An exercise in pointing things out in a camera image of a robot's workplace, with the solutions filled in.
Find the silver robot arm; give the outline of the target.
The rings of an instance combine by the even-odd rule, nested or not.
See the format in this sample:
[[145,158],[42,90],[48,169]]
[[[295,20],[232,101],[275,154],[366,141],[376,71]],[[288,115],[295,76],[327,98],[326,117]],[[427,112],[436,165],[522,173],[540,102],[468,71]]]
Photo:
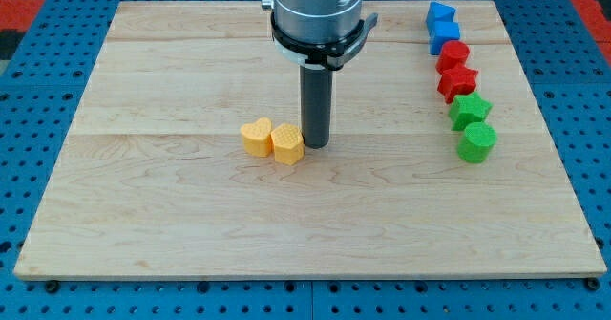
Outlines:
[[275,27],[308,44],[336,42],[353,32],[361,20],[363,0],[262,0],[273,13]]

